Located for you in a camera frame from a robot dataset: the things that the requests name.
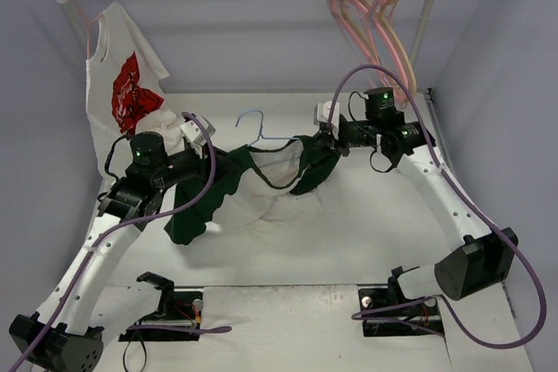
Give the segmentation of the white and green t-shirt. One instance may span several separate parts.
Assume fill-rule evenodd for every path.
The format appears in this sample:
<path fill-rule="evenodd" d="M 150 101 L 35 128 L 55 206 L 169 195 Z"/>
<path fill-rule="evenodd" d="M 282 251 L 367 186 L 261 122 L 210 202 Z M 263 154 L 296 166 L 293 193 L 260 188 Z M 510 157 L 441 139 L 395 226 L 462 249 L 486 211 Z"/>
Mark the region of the white and green t-shirt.
<path fill-rule="evenodd" d="M 188 245 L 212 222 L 224 229 L 262 221 L 290 223 L 322 205 L 318 188 L 329 178 L 340 155 L 319 137 L 298 136 L 276 149 L 244 145 L 219 157 L 214 182 L 192 206 L 165 225 L 170 240 Z"/>

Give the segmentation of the light blue wire hanger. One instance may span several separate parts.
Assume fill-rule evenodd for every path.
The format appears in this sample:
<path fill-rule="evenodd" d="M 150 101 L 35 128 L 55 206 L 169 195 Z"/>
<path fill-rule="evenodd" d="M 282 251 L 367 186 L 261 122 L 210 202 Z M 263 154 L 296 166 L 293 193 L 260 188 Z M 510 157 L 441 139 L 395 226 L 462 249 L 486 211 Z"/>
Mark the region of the light blue wire hanger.
<path fill-rule="evenodd" d="M 285 172 L 285 173 L 296 173 L 299 175 L 303 172 L 303 169 L 300 168 L 300 158 L 301 155 L 295 154 L 284 154 L 283 148 L 278 150 L 261 150 L 254 148 L 259 141 L 284 141 L 288 148 L 294 142 L 298 140 L 296 137 L 270 137 L 266 136 L 263 132 L 264 130 L 264 113 L 262 110 L 251 109 L 246 110 L 245 112 L 241 113 L 236 122 L 235 128 L 239 127 L 241 120 L 248 114 L 257 113 L 259 115 L 259 125 L 257 129 L 257 134 L 255 139 L 250 142 L 249 144 L 242 145 L 240 147 L 235 148 L 232 153 L 234 155 L 240 154 L 241 156 L 248 156 L 250 163 L 252 163 L 256 169 L 256 171 L 260 172 L 261 174 L 270 175 L 273 172 Z M 271 156 L 266 157 L 262 162 L 260 160 L 254 160 L 251 156 L 251 152 L 255 152 L 257 155 L 271 153 Z"/>

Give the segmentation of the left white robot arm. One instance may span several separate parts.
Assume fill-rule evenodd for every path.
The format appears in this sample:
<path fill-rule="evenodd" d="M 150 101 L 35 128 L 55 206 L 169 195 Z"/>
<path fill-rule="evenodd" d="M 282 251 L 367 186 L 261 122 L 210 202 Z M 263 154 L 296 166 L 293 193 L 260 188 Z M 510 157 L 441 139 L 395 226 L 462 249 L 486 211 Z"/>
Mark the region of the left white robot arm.
<path fill-rule="evenodd" d="M 174 284 L 146 272 L 116 298 L 103 300 L 108 282 L 148 223 L 197 204 L 213 185 L 217 152 L 205 128 L 183 132 L 187 148 L 168 154 L 157 132 L 129 138 L 131 163 L 101 200 L 90 232 L 71 266 L 32 315 L 17 315 L 9 334 L 21 352 L 11 366 L 30 362 L 46 371 L 92 371 L 106 345 L 137 321 L 167 318 Z"/>

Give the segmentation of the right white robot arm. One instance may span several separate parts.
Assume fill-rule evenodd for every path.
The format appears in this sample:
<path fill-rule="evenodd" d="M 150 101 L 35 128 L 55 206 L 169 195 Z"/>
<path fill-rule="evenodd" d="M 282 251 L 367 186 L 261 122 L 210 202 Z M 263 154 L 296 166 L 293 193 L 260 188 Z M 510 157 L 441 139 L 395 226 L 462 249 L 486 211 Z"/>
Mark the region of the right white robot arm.
<path fill-rule="evenodd" d="M 330 101 L 319 103 L 314 123 L 324 143 L 348 155 L 352 147 L 370 147 L 389 161 L 416 188 L 443 231 L 450 253 L 428 267 L 398 270 L 397 282 L 387 288 L 388 307 L 404 313 L 418 298 L 442 294 L 459 301 L 504 281 L 509 273 L 518 238 L 511 228 L 501 236 L 492 232 L 464 203 L 461 187 L 451 187 L 441 170 L 443 159 L 433 136 L 419 122 L 408 122 L 395 106 L 390 88 L 365 93 L 365 118 L 347 120 Z"/>

